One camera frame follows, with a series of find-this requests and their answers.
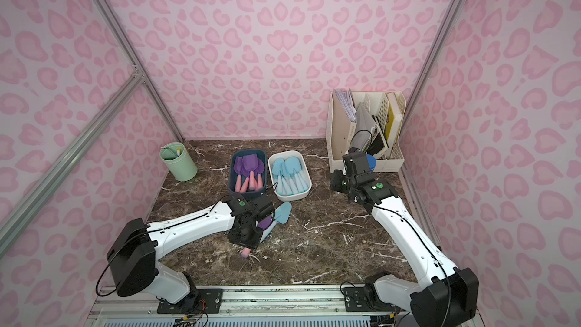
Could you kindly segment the purple pointed shovel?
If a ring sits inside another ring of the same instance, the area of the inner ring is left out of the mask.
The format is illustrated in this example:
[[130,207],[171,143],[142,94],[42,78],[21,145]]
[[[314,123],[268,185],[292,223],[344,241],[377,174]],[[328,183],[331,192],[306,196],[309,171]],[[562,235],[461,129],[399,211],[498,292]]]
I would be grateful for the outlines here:
[[256,190],[260,190],[264,187],[263,173],[265,171],[265,164],[262,160],[257,160],[257,167],[254,171],[256,177]]
[[[271,233],[271,231],[275,227],[275,221],[273,216],[268,216],[266,219],[260,221],[257,226],[263,230],[262,238],[260,239],[260,243],[264,242],[266,237]],[[251,254],[252,250],[250,248],[244,248],[241,252],[241,256],[243,258],[248,258]]]

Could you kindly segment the blue round shovel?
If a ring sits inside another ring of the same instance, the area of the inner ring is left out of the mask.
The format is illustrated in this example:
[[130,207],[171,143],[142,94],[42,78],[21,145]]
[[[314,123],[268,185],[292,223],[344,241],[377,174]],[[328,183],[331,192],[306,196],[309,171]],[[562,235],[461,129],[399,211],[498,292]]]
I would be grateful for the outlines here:
[[289,173],[289,170],[291,170],[291,169],[296,170],[296,172],[299,170],[300,160],[298,157],[289,157],[285,160],[284,163],[285,163],[285,166],[286,166],[288,173]]

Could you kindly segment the purple square shovel pink handle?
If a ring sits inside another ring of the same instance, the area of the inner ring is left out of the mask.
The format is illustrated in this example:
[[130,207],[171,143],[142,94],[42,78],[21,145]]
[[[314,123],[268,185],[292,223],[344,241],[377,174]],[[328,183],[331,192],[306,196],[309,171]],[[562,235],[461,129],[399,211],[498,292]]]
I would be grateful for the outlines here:
[[241,192],[242,176],[243,176],[243,157],[236,157],[234,164],[234,172],[236,173],[235,192]]

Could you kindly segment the blue square shovel front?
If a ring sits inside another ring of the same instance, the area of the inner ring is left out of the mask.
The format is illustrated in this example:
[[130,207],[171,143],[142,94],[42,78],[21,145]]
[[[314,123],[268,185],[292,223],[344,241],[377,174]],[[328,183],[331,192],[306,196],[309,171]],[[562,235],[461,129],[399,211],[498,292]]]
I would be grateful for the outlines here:
[[291,178],[292,178],[292,180],[297,188],[297,193],[304,192],[303,184],[299,180],[296,170],[294,170],[294,169],[289,170],[289,174],[290,174],[290,176],[291,176]]

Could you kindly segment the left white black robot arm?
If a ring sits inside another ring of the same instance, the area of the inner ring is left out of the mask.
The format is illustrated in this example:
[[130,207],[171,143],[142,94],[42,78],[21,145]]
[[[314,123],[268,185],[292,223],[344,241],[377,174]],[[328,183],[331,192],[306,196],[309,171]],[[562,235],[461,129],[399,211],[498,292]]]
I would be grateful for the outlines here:
[[267,195],[247,200],[227,195],[214,205],[175,219],[146,224],[128,222],[107,253],[107,270],[121,298],[148,293],[161,304],[188,311],[199,292],[187,272],[161,263],[167,254],[216,233],[225,233],[234,245],[257,249],[275,226],[288,221],[292,205],[275,207]]

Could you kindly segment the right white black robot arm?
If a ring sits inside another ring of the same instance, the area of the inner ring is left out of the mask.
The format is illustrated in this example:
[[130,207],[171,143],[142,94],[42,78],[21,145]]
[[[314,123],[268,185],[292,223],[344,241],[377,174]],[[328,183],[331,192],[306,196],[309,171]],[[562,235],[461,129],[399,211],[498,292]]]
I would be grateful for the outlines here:
[[475,317],[476,274],[457,267],[429,239],[395,188],[372,172],[366,153],[351,148],[343,156],[343,169],[331,175],[331,190],[363,207],[390,234],[415,274],[415,282],[386,272],[367,278],[363,289],[370,307],[392,304],[410,312],[420,326],[459,326]]

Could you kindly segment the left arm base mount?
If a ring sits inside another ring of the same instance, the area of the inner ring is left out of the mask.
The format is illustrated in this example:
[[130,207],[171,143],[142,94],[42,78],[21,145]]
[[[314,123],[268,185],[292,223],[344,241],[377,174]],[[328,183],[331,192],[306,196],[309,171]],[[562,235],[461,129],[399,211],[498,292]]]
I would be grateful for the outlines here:
[[158,299],[157,314],[188,315],[204,312],[208,314],[219,313],[222,304],[223,289],[199,289],[189,274],[186,274],[185,277],[189,283],[190,292],[176,304],[171,304],[163,298]]

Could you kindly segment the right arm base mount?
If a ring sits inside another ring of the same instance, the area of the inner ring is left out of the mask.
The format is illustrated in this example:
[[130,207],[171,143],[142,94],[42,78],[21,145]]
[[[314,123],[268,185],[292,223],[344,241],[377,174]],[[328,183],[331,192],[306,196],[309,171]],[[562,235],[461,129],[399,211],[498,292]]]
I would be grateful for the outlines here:
[[394,304],[381,301],[372,283],[373,280],[367,278],[361,286],[356,286],[351,282],[340,284],[340,293],[343,296],[346,312],[402,312],[402,309]]

